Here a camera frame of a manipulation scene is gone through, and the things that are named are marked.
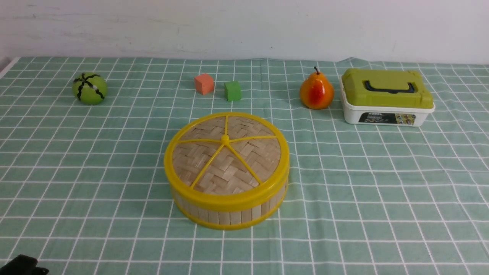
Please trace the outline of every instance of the black object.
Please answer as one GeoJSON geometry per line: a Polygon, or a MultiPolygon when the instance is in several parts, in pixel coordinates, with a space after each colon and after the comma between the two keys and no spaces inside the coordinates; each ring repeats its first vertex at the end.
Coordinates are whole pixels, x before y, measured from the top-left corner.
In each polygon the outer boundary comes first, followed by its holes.
{"type": "Polygon", "coordinates": [[[0,268],[0,275],[46,275],[49,270],[37,267],[37,259],[19,255],[0,268]]]}
{"type": "Polygon", "coordinates": [[[399,92],[407,92],[407,93],[414,93],[416,90],[414,89],[414,85],[411,82],[408,82],[407,85],[409,86],[409,89],[407,90],[397,90],[397,89],[378,89],[372,87],[370,84],[369,80],[366,80],[363,82],[363,85],[365,86],[365,89],[372,91],[372,92],[388,92],[388,93],[399,93],[399,92]]]}

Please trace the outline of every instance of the wooden block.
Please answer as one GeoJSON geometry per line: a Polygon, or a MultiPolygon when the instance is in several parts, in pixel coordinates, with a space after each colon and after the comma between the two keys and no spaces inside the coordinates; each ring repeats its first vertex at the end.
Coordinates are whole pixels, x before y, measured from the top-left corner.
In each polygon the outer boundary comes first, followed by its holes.
{"type": "Polygon", "coordinates": [[[208,94],[214,90],[214,79],[207,73],[194,78],[195,89],[201,94],[208,94]]]}
{"type": "Polygon", "coordinates": [[[227,101],[235,101],[241,99],[241,86],[238,81],[231,81],[224,84],[224,96],[227,101]]]}

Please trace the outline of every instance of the toy watermelon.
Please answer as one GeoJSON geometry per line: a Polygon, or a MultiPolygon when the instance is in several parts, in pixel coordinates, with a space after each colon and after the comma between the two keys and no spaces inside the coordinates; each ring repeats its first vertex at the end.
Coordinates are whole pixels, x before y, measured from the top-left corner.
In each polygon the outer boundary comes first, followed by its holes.
{"type": "Polygon", "coordinates": [[[73,94],[88,105],[96,105],[107,95],[107,83],[96,73],[82,73],[73,81],[73,94]]]}

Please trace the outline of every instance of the white box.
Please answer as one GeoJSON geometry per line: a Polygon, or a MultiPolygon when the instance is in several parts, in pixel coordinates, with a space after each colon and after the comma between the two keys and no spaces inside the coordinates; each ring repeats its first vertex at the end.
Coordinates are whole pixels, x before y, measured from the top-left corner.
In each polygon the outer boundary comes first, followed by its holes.
{"type": "Polygon", "coordinates": [[[420,127],[426,117],[435,111],[434,103],[433,108],[431,109],[355,106],[348,103],[341,78],[339,84],[343,113],[346,122],[350,124],[420,127]]]}

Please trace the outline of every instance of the black handle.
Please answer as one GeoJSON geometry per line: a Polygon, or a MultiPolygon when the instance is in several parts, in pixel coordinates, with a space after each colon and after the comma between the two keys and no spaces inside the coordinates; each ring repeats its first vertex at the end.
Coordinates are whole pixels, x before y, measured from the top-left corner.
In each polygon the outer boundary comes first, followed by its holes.
{"type": "Polygon", "coordinates": [[[408,82],[407,85],[409,88],[407,90],[397,90],[397,89],[378,89],[372,87],[370,84],[370,80],[366,80],[363,82],[363,85],[365,86],[365,89],[372,91],[372,92],[388,92],[388,93],[399,93],[399,92],[406,92],[406,93],[414,93],[416,90],[414,89],[414,85],[411,82],[408,82]]]}

